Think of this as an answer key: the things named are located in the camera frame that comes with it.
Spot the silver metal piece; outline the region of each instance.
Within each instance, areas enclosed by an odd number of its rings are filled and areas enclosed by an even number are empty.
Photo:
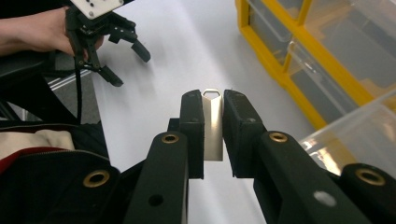
[[[216,97],[209,97],[209,93],[216,94]],[[202,105],[205,117],[204,160],[222,161],[222,95],[218,90],[206,89],[202,93]]]

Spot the clear plastic bin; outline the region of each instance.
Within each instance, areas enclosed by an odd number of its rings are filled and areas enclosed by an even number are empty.
[[[291,33],[261,0],[248,0],[248,2],[250,27],[279,63],[283,64],[288,53]]]
[[[317,162],[340,175],[363,162],[396,178],[396,90],[372,101],[300,141]]]
[[[305,28],[375,98],[396,88],[396,2],[313,0]]]
[[[322,118],[331,123],[358,108],[297,41],[290,42],[289,76]]]
[[[304,0],[277,0],[293,19],[297,19]]]

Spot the mounting hole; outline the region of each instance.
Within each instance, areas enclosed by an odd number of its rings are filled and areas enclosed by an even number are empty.
[[[256,120],[255,120],[255,119],[252,119],[252,118],[246,119],[246,121],[247,121],[247,122],[251,122],[251,123],[256,122]]]
[[[220,96],[220,93],[218,91],[204,91],[202,95],[209,100],[213,100],[218,98]]]
[[[175,134],[166,134],[162,138],[163,143],[173,144],[178,141],[178,136]]]
[[[148,198],[149,205],[156,207],[163,203],[163,196],[161,194],[154,194]]]
[[[386,183],[385,178],[382,175],[369,169],[358,169],[356,171],[356,176],[360,180],[371,185],[384,186]]]
[[[334,207],[337,205],[337,201],[334,199],[334,197],[326,191],[315,191],[314,198],[321,204],[328,207]]]
[[[284,143],[288,141],[288,137],[283,133],[270,133],[270,138],[278,143]]]
[[[85,176],[83,185],[90,189],[97,188],[104,185],[109,178],[110,174],[106,170],[93,171]]]

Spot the hand-mounted controller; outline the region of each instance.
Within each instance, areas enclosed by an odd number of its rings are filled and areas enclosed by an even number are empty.
[[[72,0],[74,6],[66,10],[66,32],[75,53],[76,69],[97,72],[113,86],[122,80],[107,66],[101,66],[95,43],[101,36],[110,35],[109,41],[117,44],[121,39],[133,43],[132,49],[146,63],[149,51],[137,40],[136,24],[112,10],[123,5],[122,0]],[[88,59],[84,58],[84,49]]]

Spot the brass insert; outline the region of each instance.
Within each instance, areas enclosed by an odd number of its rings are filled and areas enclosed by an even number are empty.
[[[361,168],[358,169],[355,174],[360,180],[371,185],[384,186],[386,183],[384,176],[373,170]]]
[[[83,184],[85,187],[93,189],[104,185],[109,178],[110,174],[107,170],[97,170],[85,176]]]
[[[270,133],[270,138],[278,143],[284,143],[288,141],[288,137],[283,133]]]
[[[163,143],[173,144],[178,141],[178,136],[175,134],[169,133],[169,134],[164,135],[161,140],[163,141]]]

